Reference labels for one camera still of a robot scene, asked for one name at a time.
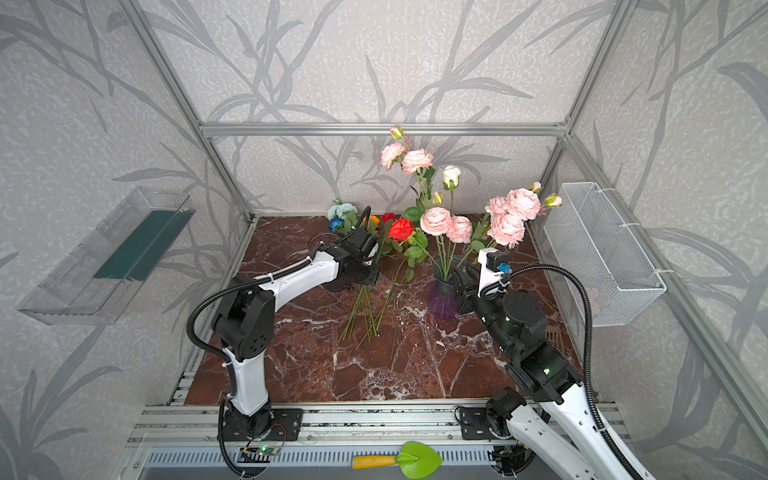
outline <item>wall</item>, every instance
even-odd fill
[[[768,3],[650,6],[632,15],[576,133],[768,392]],[[660,478],[768,478],[663,300],[596,331],[595,352],[601,394]]]
[[[556,122],[568,113],[613,0],[141,0],[208,122]],[[254,211],[317,214],[334,198],[411,202],[379,166],[384,137],[217,139]],[[437,164],[500,194],[544,170],[548,138],[418,138]],[[488,195],[462,193],[464,211]]]
[[[106,478],[145,405],[167,401],[185,314],[245,223],[111,2],[0,2],[0,471]],[[136,186],[197,210],[113,326],[16,311]]]

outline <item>brown marble table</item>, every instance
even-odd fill
[[[324,217],[261,218],[240,271],[266,273],[303,259],[308,254],[307,240],[326,230],[327,223]],[[538,262],[529,237],[511,253],[513,268]],[[381,262],[373,290],[375,305],[383,304],[399,261]],[[552,332],[561,337],[561,350],[578,365],[544,273],[514,280],[510,289],[536,296]],[[498,346],[474,314],[443,322],[427,312],[433,281],[432,268],[417,268],[408,289],[390,303],[380,336],[362,344],[362,316],[351,338],[339,341],[356,288],[331,293],[317,287],[286,304],[276,315],[275,336],[266,350],[266,387],[272,401],[483,398],[513,386]],[[221,359],[207,353],[186,404],[215,405],[228,391]]]

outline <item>blue flower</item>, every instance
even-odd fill
[[[331,230],[332,232],[335,232],[337,228],[341,227],[344,224],[344,222],[341,221],[340,218],[336,217],[330,222],[328,222],[328,230]]]

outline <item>yellow trowel handle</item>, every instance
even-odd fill
[[[352,459],[352,470],[386,467],[387,465],[397,465],[395,457],[385,455],[365,455],[363,457],[355,457]]]

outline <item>pink flower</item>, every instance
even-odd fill
[[[510,214],[518,214],[524,220],[533,220],[541,209],[541,202],[532,191],[518,188],[507,195],[507,209]]]
[[[491,215],[490,234],[499,245],[514,247],[525,236],[523,219],[516,214]]]
[[[492,198],[485,206],[485,211],[491,215],[504,215],[507,213],[507,199],[504,197]]]
[[[384,165],[384,167],[389,170],[392,168],[392,162],[394,162],[397,157],[404,154],[405,152],[406,148],[397,142],[388,145],[384,148],[384,150],[382,150],[382,165]]]
[[[448,240],[453,243],[469,243],[472,238],[472,222],[467,217],[453,217],[448,228]]]
[[[448,230],[453,226],[451,212],[442,207],[430,208],[422,216],[421,226],[424,233],[435,237],[448,233]]]
[[[411,150],[406,154],[406,157],[402,159],[402,171],[405,174],[410,175],[416,172],[419,168],[431,167],[432,160],[434,159],[432,154],[427,153],[423,148]]]

